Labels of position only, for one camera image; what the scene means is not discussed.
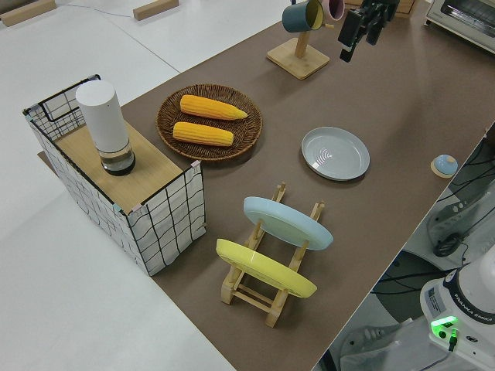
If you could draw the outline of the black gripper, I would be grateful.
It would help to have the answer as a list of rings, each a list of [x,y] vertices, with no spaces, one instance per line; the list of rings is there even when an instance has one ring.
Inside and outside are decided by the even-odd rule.
[[[367,43],[375,45],[384,28],[384,22],[390,22],[394,18],[397,8],[398,0],[365,0],[364,12],[359,12],[357,38],[362,39],[367,34]]]

